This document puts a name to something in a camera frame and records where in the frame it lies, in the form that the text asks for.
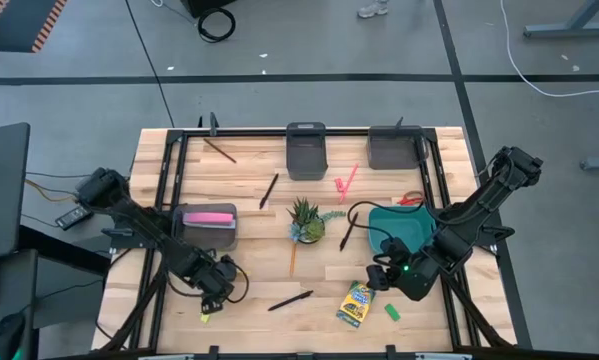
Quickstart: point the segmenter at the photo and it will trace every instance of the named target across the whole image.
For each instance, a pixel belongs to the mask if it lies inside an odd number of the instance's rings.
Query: computer mouse
[[[0,321],[0,360],[11,360],[21,346],[26,316],[22,313],[10,314]]]

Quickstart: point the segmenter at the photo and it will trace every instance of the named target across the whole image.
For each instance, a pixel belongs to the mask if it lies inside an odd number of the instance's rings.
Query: yellow crayon box
[[[354,281],[337,311],[337,317],[358,328],[368,315],[370,304],[374,298],[374,290],[358,281]]]

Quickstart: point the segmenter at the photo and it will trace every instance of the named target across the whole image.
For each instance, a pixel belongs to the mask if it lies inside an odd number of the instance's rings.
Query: gray concrete floor
[[[183,11],[178,1],[165,1]],[[160,75],[450,73],[431,1],[393,0],[388,16],[360,20],[355,11],[363,0],[239,0],[228,6],[239,22],[234,37],[215,45],[149,0],[130,3]],[[599,73],[599,39],[521,36],[523,25],[565,21],[581,3],[506,1],[513,53],[524,72],[571,74],[576,65],[580,73]],[[446,0],[444,6],[464,74],[513,73],[498,1]],[[210,30],[224,25],[208,23]],[[41,53],[0,53],[0,77],[92,76],[151,76],[123,0],[72,0]],[[599,88],[540,86],[554,92]],[[599,173],[578,168],[584,157],[599,155],[599,95],[551,99],[524,84],[467,87],[486,158],[502,145],[517,145],[545,160],[539,185],[515,193],[502,210],[504,224],[517,230],[508,244],[532,343],[599,353]],[[400,116],[410,124],[463,125],[451,83],[178,84],[164,92],[178,126],[195,126],[210,111],[224,127],[300,120],[374,125]],[[20,121],[32,125],[29,170],[55,174],[98,166],[125,173],[140,129],[169,126],[156,85],[0,86],[0,125]],[[76,183],[38,180],[63,189]],[[28,215],[52,221],[69,209],[26,189]],[[95,218],[62,232],[23,221],[68,242],[96,236],[110,224]],[[53,273],[48,270],[48,283],[81,281]],[[100,296],[98,288],[64,294],[64,303],[71,309],[81,304],[82,311],[75,323],[44,330],[41,357],[89,349]],[[61,308],[59,301],[53,305]]]

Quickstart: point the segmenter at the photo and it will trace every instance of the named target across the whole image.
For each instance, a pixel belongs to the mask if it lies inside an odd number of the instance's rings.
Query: wooden tabletop
[[[441,158],[452,201],[462,201],[475,189],[474,173],[459,127],[436,128]],[[154,205],[160,163],[167,129],[146,129],[141,133],[130,179],[131,195],[142,206]],[[412,190],[423,191],[419,169],[375,171],[368,167],[366,138],[329,137],[329,169],[322,181],[292,181],[285,166],[283,137],[230,137],[212,140],[237,160],[233,164],[193,138],[188,144],[181,203],[233,203],[238,209],[238,245],[230,256],[250,277],[250,291],[238,304],[224,304],[208,323],[200,320],[200,300],[166,291],[161,322],[159,353],[207,353],[218,345],[222,353],[287,352],[383,352],[387,344],[397,351],[445,351],[451,349],[439,281],[419,302],[399,290],[379,292],[370,313],[358,329],[337,319],[335,313],[353,280],[367,281],[365,267],[372,263],[367,232],[353,229],[346,248],[339,243],[348,223],[339,218],[326,226],[326,236],[317,244],[297,247],[294,275],[289,266],[293,243],[289,239],[290,215],[297,197],[307,197],[320,212],[346,211],[353,203],[371,200],[395,204]],[[178,144],[175,144],[170,174],[175,172]],[[432,166],[432,157],[428,159]],[[345,182],[358,163],[359,169],[342,205],[334,179]],[[436,204],[440,205],[437,179],[432,172]],[[259,210],[275,173],[279,180],[268,202]],[[170,199],[173,176],[169,177],[164,199]],[[359,208],[359,222],[367,223],[370,207]],[[99,323],[110,333],[122,324],[135,304],[143,264],[143,250],[133,250],[110,271]],[[472,298],[500,335],[514,342],[514,332],[499,271],[494,257],[475,249],[466,264]],[[190,290],[172,277],[179,289]],[[244,278],[235,281],[233,298],[244,291]],[[267,309],[306,290],[310,298],[278,310]],[[384,310],[392,304],[401,315],[394,322]],[[462,341],[468,344],[463,310],[455,299]],[[141,343],[147,344],[152,310],[144,321]],[[96,333],[93,347],[107,339]]]

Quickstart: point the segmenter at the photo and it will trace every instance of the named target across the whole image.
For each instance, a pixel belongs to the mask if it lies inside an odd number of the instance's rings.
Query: white cable
[[[519,77],[521,77],[521,79],[526,84],[530,85],[530,87],[532,87],[533,89],[537,90],[537,92],[539,92],[540,94],[543,94],[543,95],[546,95],[546,96],[550,96],[550,97],[556,97],[556,98],[579,96],[579,95],[588,95],[588,94],[599,94],[599,90],[588,90],[588,91],[582,91],[582,92],[572,93],[572,94],[551,94],[551,93],[547,93],[547,92],[539,89],[537,86],[535,86],[535,84],[533,84],[530,81],[528,81],[528,79],[526,79],[521,74],[521,71],[517,67],[517,64],[515,64],[515,61],[512,58],[512,53],[510,52],[510,28],[508,27],[508,15],[506,14],[506,9],[503,6],[503,1],[504,0],[500,0],[500,4],[501,4],[501,13],[503,14],[503,22],[506,25],[506,47],[508,49],[508,58],[510,59],[510,63],[512,64],[512,66],[515,68],[515,71],[517,71],[517,74],[519,75]]]

